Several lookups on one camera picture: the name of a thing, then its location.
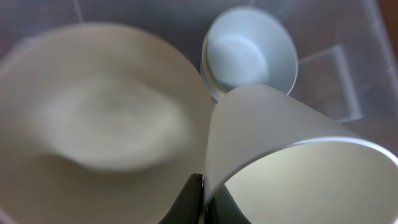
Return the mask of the pale green plastic cup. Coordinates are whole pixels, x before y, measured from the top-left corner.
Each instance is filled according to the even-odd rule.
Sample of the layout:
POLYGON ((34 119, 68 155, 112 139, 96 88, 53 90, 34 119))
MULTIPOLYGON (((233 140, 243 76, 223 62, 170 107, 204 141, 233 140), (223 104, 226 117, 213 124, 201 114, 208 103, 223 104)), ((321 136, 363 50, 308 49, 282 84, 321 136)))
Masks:
POLYGON ((397 157, 269 86, 216 104, 205 163, 204 202, 250 223, 397 222, 397 157))

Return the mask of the grey small bowl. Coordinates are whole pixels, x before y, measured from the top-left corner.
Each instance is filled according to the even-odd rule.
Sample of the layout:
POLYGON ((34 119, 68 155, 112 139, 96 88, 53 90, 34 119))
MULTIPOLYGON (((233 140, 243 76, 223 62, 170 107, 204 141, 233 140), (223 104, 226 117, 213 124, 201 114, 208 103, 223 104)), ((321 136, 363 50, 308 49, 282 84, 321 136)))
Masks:
POLYGON ((250 84, 292 91, 299 69, 295 44, 268 12, 249 6, 228 9, 214 20, 205 42, 211 74, 227 92, 250 84))

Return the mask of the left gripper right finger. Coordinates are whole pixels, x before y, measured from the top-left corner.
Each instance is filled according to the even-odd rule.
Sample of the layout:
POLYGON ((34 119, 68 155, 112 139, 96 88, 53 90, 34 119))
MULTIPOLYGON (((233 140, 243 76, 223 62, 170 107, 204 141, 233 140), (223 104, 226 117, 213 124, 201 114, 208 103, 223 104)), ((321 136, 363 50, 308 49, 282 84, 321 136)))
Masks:
POLYGON ((205 224, 251 224, 251 222, 240 211, 224 185, 206 207, 205 224))

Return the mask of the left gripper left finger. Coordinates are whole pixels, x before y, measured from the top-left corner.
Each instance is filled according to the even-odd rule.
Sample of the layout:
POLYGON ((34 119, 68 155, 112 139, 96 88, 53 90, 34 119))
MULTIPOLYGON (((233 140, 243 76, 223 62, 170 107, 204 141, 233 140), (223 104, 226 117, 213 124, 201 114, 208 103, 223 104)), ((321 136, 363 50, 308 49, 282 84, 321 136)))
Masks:
POLYGON ((159 224, 199 224, 203 206, 203 181, 202 174, 191 174, 159 224))

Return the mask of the yellow small bowl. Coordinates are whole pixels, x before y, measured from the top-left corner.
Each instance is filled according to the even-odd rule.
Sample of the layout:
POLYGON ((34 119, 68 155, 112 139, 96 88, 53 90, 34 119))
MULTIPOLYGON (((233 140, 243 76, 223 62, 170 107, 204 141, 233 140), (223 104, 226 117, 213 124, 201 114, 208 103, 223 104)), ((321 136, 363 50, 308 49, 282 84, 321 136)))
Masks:
POLYGON ((212 84, 212 86, 214 87, 214 89, 216 90, 216 92, 218 94, 225 95, 227 93, 227 91, 224 90, 222 87, 220 87, 219 84, 217 84, 217 82, 215 82, 215 80, 211 74, 210 68, 208 66, 206 53, 207 53, 207 43, 205 42, 203 44, 202 53, 201 53, 201 56, 202 56, 201 64, 203 65, 205 76, 207 77, 207 79, 209 79, 210 83, 212 84))

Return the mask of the beige large bowl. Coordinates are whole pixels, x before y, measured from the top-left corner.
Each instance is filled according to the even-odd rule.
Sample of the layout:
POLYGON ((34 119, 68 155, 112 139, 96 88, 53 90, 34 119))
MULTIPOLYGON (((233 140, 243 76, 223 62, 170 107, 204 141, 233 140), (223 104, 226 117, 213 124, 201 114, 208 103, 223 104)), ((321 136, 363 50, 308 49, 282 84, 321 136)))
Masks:
POLYGON ((159 223, 204 171, 213 102, 142 29, 71 25, 1 60, 1 222, 159 223))

